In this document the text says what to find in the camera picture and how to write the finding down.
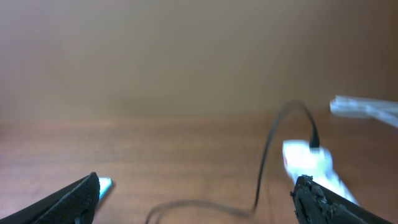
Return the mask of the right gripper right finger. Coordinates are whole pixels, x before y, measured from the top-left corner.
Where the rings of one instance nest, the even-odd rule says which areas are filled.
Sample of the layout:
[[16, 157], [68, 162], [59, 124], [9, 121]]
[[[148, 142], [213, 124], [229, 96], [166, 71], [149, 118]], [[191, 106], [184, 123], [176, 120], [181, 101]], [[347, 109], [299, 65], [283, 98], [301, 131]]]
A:
[[300, 224], [392, 224], [313, 181], [298, 177], [290, 193]]

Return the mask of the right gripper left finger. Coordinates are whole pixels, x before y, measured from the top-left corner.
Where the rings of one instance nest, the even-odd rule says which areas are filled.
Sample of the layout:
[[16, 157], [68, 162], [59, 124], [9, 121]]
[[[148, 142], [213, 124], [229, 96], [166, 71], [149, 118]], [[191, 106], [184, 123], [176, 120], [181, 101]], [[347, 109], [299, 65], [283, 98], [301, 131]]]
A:
[[96, 172], [2, 218], [2, 224], [92, 224], [100, 199]]

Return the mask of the turquoise screen Galaxy smartphone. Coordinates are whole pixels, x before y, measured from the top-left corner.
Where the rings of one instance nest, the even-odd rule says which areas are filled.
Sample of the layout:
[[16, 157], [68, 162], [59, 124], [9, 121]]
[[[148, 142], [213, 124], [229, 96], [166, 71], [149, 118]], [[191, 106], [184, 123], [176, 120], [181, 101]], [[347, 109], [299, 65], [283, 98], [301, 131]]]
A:
[[113, 186], [113, 180], [110, 177], [100, 177], [99, 178], [99, 201], [102, 201]]

